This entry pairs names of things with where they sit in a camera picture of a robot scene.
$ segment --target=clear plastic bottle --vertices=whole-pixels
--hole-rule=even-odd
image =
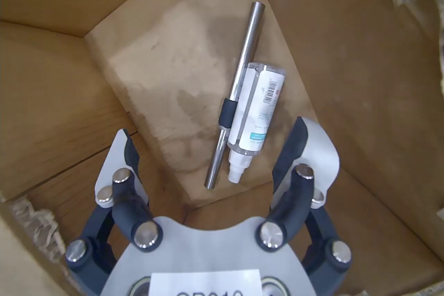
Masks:
[[[229,181],[238,183],[253,157],[259,154],[284,79],[285,71],[281,68],[256,62],[248,64],[228,137]]]

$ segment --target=metal bolt head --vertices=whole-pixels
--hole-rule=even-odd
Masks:
[[[284,242],[282,229],[274,222],[266,221],[262,224],[259,237],[266,247],[277,249]]]
[[[75,263],[83,258],[86,253],[86,243],[82,239],[74,240],[66,249],[65,257],[68,262]]]
[[[348,263],[352,260],[352,251],[349,246],[341,240],[336,240],[332,244],[332,254],[338,262]]]
[[[134,242],[138,247],[146,249],[153,246],[158,237],[159,230],[157,229],[157,224],[154,221],[147,221],[137,228],[134,234]]]
[[[313,179],[314,173],[313,169],[309,167],[307,164],[298,164],[295,167],[296,172],[300,177],[303,177],[304,179]]]
[[[313,199],[311,201],[313,203],[322,203],[324,201],[324,193],[322,193],[318,188],[315,188],[313,192]]]
[[[105,203],[112,198],[112,187],[107,185],[97,192],[97,200],[99,202]]]
[[[123,183],[124,181],[128,180],[130,175],[131,175],[131,171],[129,169],[121,168],[113,174],[112,181],[114,183]]]

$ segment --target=black rubber grip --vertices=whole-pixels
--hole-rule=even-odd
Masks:
[[[291,172],[290,188],[267,216],[267,220],[284,229],[284,244],[289,242],[304,225],[310,212],[314,179],[305,179],[295,169]]]
[[[237,107],[238,107],[237,101],[225,98],[222,104],[221,113],[219,115],[219,125],[221,127],[231,128]]]

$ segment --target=metal rod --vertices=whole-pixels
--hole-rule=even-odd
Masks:
[[[233,83],[231,84],[230,94],[228,95],[228,99],[231,101],[239,100],[247,65],[253,58],[257,43],[259,41],[261,20],[262,15],[264,14],[264,9],[265,5],[260,2],[253,2],[251,5],[245,41],[238,59],[236,72],[233,77]],[[214,147],[211,163],[206,173],[205,188],[207,189],[213,189],[216,185],[217,176],[219,175],[219,170],[222,164],[223,153],[225,151],[225,147],[227,146],[228,136],[230,134],[230,128],[225,128],[222,126],[219,126],[219,128],[219,138],[216,146]]]

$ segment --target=white label sticker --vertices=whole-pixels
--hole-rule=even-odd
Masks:
[[[258,269],[199,273],[153,273],[150,296],[261,296]]]
[[[240,148],[250,151],[259,151],[262,148],[284,78],[284,75],[271,71],[260,73],[242,130]]]

